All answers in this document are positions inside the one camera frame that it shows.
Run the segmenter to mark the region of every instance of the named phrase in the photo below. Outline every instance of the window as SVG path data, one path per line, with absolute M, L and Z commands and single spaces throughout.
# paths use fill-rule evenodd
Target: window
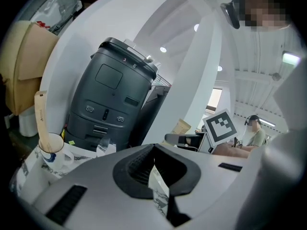
M 212 90 L 211 97 L 210 97 L 208 105 L 206 107 L 206 111 L 208 113 L 211 113 L 211 114 L 215 113 L 216 107 L 217 107 L 217 105 L 220 101 L 220 98 L 221 98 L 221 94 L 222 94 L 222 89 L 214 88 Z

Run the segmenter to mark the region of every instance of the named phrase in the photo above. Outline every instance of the gray casing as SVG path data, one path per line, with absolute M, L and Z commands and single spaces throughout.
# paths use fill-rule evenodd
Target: gray casing
M 191 218 L 178 229 L 261 229 L 285 195 L 300 183 L 306 169 L 307 149 L 302 146 L 306 142 L 306 129 L 280 135 L 266 148 L 252 151 L 248 159 L 164 146 L 201 170 L 192 192 L 175 197 L 179 211 Z M 126 149 L 80 165 L 38 197 L 34 207 L 42 215 L 33 216 L 35 221 L 44 218 L 40 226 L 47 228 L 49 219 L 44 215 L 72 186 L 81 185 L 87 191 L 62 229 L 173 229 L 152 199 L 130 197 L 115 183 L 115 165 L 144 148 L 146 145 Z M 243 168 L 235 172 L 219 167 L 221 163 Z
M 125 149 L 157 68 L 108 38 L 93 55 L 74 94 L 65 141 L 96 152 L 106 134 Z

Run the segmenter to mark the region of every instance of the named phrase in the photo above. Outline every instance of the black vent slot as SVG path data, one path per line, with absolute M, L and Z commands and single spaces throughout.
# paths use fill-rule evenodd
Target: black vent slot
M 46 216 L 59 225 L 63 225 L 76 207 L 83 194 L 87 190 L 86 187 L 74 185 L 46 214 Z
M 137 182 L 147 186 L 154 165 L 153 150 L 147 150 L 128 164 L 129 175 Z
M 134 105 L 134 106 L 138 106 L 139 102 L 135 101 L 133 99 L 131 99 L 130 97 L 126 97 L 125 102 L 130 104 L 130 105 Z
M 152 199 L 148 181 L 153 165 L 173 196 L 189 194 L 201 177 L 196 163 L 155 144 L 119 161 L 113 169 L 114 181 L 131 197 Z
M 242 169 L 242 166 L 237 166 L 229 163 L 221 163 L 219 167 L 236 172 L 240 172 Z

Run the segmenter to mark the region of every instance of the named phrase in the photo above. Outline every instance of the wall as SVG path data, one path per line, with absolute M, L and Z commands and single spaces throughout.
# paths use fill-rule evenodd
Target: wall
M 223 31 L 222 41 L 222 53 L 220 65 L 223 67 L 223 71 L 226 70 L 227 81 L 230 92 L 230 115 L 235 112 L 236 103 L 236 78 L 235 78 L 235 66 L 239 65 L 238 52 L 235 47 L 236 42 L 233 35 L 233 28 L 229 26 L 221 9 L 218 9 L 220 25 Z
M 170 84 L 173 84 L 178 73 L 179 67 L 166 54 L 161 53 L 161 45 L 158 45 L 153 42 L 149 38 L 149 36 L 142 34 L 138 34 L 138 36 L 134 40 L 134 43 L 137 46 L 146 50 L 146 52 L 150 52 L 151 56 L 162 62 L 162 66 L 159 69 L 159 75 L 163 77 L 166 81 L 168 81 Z
M 222 111 L 224 109 L 228 109 L 229 113 L 232 112 L 231 100 L 230 100 L 230 90 L 229 90 L 229 83 L 228 82 L 215 82 L 215 88 L 222 89 L 222 94 L 220 101 L 216 107 L 215 112 Z
M 220 60 L 222 31 L 212 13 L 202 18 L 167 98 L 143 144 L 156 143 L 181 118 L 194 133 L 209 101 Z
M 165 0 L 98 0 L 67 28 L 47 63 L 40 90 L 47 90 L 47 127 L 59 133 L 90 55 L 107 37 L 134 40 Z
M 197 129 L 201 130 L 201 127 L 204 125 L 203 119 L 206 118 L 206 117 L 208 117 L 208 115 L 206 115 L 206 114 L 202 115 L 201 121 L 198 124 Z

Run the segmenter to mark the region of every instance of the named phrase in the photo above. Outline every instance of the person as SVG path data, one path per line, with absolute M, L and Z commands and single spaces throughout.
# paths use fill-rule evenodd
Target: person
M 250 152 L 266 143 L 265 131 L 261 128 L 261 121 L 257 115 L 249 117 L 247 122 L 247 129 L 255 135 L 250 139 L 246 146 L 239 146 L 237 148 L 230 147 L 223 143 L 216 147 L 213 154 L 229 157 L 248 158 Z
M 246 146 L 240 146 L 242 150 L 252 151 L 266 143 L 265 131 L 261 128 L 261 121 L 257 115 L 252 115 L 247 123 L 247 131 L 255 135 L 249 140 Z

